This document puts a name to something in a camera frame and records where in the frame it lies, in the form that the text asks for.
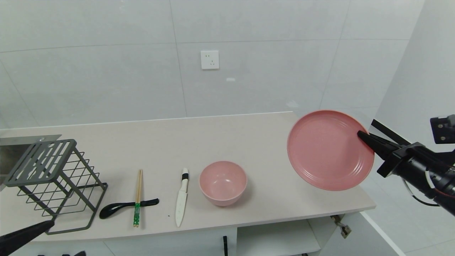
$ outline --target cabinet handle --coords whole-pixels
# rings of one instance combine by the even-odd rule
[[[224,244],[224,256],[228,256],[228,237],[223,236],[223,244]]]

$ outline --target cabinet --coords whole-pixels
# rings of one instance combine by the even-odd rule
[[[182,231],[106,241],[36,242],[15,256],[404,256],[395,243],[364,212],[346,214],[341,222],[352,230],[346,238],[330,217],[247,227]]]

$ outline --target chopsticks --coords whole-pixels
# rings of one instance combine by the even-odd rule
[[[139,213],[141,212],[141,188],[142,188],[142,169],[139,170],[137,177],[136,203],[134,204],[133,227],[139,227]]]

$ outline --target sink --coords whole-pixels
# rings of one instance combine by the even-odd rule
[[[31,144],[57,140],[60,136],[61,134],[0,138],[0,191],[4,188],[6,176]]]

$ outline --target cabinet hinge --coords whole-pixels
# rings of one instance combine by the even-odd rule
[[[337,225],[338,227],[340,227],[341,229],[341,236],[343,238],[346,239],[346,237],[348,237],[348,235],[351,233],[351,228],[348,226],[348,225],[345,225],[343,223],[341,223],[341,218],[339,215],[332,215],[330,216],[332,218],[332,220],[334,221],[335,225]]]

